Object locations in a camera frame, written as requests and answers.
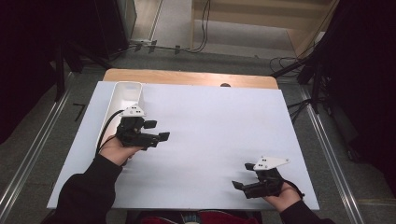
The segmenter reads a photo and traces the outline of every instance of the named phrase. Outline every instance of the black jacket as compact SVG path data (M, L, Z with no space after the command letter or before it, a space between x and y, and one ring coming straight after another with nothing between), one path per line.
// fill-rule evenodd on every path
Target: black jacket
M55 213L43 224L102 224L116 198L114 185L122 167L98 155L84 174L72 175L61 190ZM303 201L283 211L286 224L333 223L319 219Z

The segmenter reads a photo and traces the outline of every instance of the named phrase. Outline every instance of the human hand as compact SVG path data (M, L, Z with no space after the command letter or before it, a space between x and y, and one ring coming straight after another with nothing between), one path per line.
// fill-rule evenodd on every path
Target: human hand
M121 141L114 135L109 136L106 143L102 146L99 154L108 160L112 161L118 166L123 165L126 160L131 159L132 156L143 149L142 147L124 147Z
M281 193L278 197L267 196L263 197L265 201L271 204L279 213L283 212L288 207L301 200L297 189L284 182L282 185Z

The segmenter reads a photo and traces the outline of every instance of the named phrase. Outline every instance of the white container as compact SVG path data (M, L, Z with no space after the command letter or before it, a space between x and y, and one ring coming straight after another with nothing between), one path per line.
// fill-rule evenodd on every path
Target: white container
M143 91L142 84L139 82L129 82L122 81L117 82L113 93L111 94L110 103L108 104L105 120L102 124L101 131L99 132L98 140L102 133L102 130L105 128L107 121L110 117L119 110L125 110L127 107L132 105L139 105L140 108L144 110L144 100L143 100ZM120 124L121 116L117 115L111 120L108 125L105 135L103 136L101 145L107 140L110 135L113 135L117 131L117 126Z

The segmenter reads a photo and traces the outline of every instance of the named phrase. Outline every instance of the cable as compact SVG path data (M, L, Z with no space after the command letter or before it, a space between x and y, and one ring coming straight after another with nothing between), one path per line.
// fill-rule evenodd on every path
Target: cable
M317 104L325 103L326 101L327 101L327 97L320 97L320 98L318 98ZM291 123L292 124L294 124L294 122L297 120L297 118L300 115L300 113L309 104L312 104L312 99L307 99L307 100L303 100L303 101L301 101L300 103L297 103L297 104L288 105L288 110L293 108L293 107L295 107L295 106L299 106L297 108L297 110L295 110L294 112L292 112L290 114L290 118L291 118Z
M199 53L199 52L201 52L205 48L206 43L207 43L207 37L208 37L207 25L208 25L208 22L209 22L209 15L210 15L210 3L211 3L210 0L206 1L205 7L204 7L204 11L203 11L203 14L202 14L201 28L202 28L204 36L202 38L201 45L198 48L195 48L195 49L176 49L176 48L163 47L163 46L152 46L152 45L144 45L142 47L143 48L155 47L156 49L180 50L180 51L184 51L184 52L188 52L188 53Z
M136 48L137 46L138 46L138 45L130 45L130 46L128 47L128 49L121 50L121 51L118 51L118 52L116 52L116 53L113 53L113 54L109 55L109 56L114 56L113 58L108 59L108 60L104 59L104 60L106 60L108 63L111 63L111 62L115 61L116 59L118 59L118 58L121 56L121 54L122 54L123 52L126 52L126 51L129 51L129 50L131 50L131 49L134 49L134 48ZM82 59L81 59L81 62L82 62L83 64L97 64L96 62L93 62L90 58L82 58Z
M294 60L295 62L299 62L299 60L298 60L297 58L292 58L292 57L284 57L284 58L276 57L276 58L273 58L273 59L271 59L271 61L270 61L270 68L271 68L271 70L272 70L273 72L275 72L275 69L274 69L274 67L273 67L273 60L276 60L276 59L278 59L279 66L282 67L282 69L285 68L285 65L282 64L282 60ZM284 75L283 77L297 77L298 74L300 74L301 70L300 70L300 69L294 69L294 70L291 71L291 72L292 72L292 73L295 73L295 75L292 75L292 76L285 76L285 75Z
M334 7L335 7L335 3L332 4L332 7L331 7L330 10L327 12L326 17L323 19L322 23L320 24L319 28L317 29L316 34L319 33L319 31L321 30L321 28L322 28L324 22L325 22L326 19L330 16L330 14L331 14L331 12L332 12L332 9L333 9ZM315 40L314 40L314 44L313 44L311 47L309 47L308 49L304 50L302 53L300 53L300 54L295 58L295 59L296 59L296 62L299 62L300 56L302 56L303 54L305 54L307 51L311 50L312 48L315 49L316 45L318 45L320 42L321 42L321 39L319 40L318 43L315 43ZM273 59L271 59L271 61L270 61L270 68L271 68L271 70L272 70L273 72L276 72L276 71L275 71L275 70L273 69L273 67L272 67L272 61L275 60L275 59L278 59L278 58L279 58L279 57L273 58ZM294 73L297 73L297 74L296 74L295 76L289 76L289 77L297 77L297 76L300 74L300 72L294 72Z
M114 136L112 136L111 138L107 139L102 145L100 145L100 144L102 143L103 136L105 135L105 132L106 132L107 127L108 127L108 125L110 124L111 120L113 120L114 117L116 117L116 116L117 116L119 113L121 113L122 111L123 111L123 110L117 111L116 113L114 113L113 115L111 115L110 118L107 120L106 125L105 125L105 127L103 128L103 130L102 130L102 132L101 132L101 134L100 134L99 141L98 141L98 143L97 143L97 145L96 145L96 154L99 153L100 149L103 147L103 145L104 145L105 143L107 143L109 140L111 140L111 139L113 139L114 137L116 137L116 135L114 135Z

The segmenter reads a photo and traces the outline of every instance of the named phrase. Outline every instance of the white surface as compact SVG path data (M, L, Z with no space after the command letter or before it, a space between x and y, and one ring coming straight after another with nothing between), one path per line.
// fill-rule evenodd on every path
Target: white surface
M49 208L56 207L67 178L90 165L114 84L98 83ZM268 156L290 159L278 171L299 186L311 209L318 209L281 91L143 84L143 93L146 119L158 120L155 129L144 132L170 132L169 140L136 153L127 163L113 207L272 209L263 199L246 199L232 184L257 182L244 164Z

